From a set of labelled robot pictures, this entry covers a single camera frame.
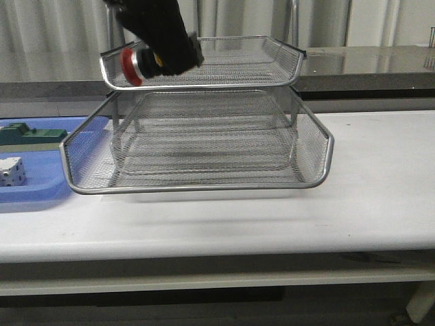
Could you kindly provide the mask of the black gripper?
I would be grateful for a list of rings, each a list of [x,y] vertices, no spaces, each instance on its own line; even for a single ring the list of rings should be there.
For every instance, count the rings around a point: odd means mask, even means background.
[[[196,33],[187,33],[177,1],[106,1],[118,23],[160,58],[162,75],[181,75],[204,61]]]

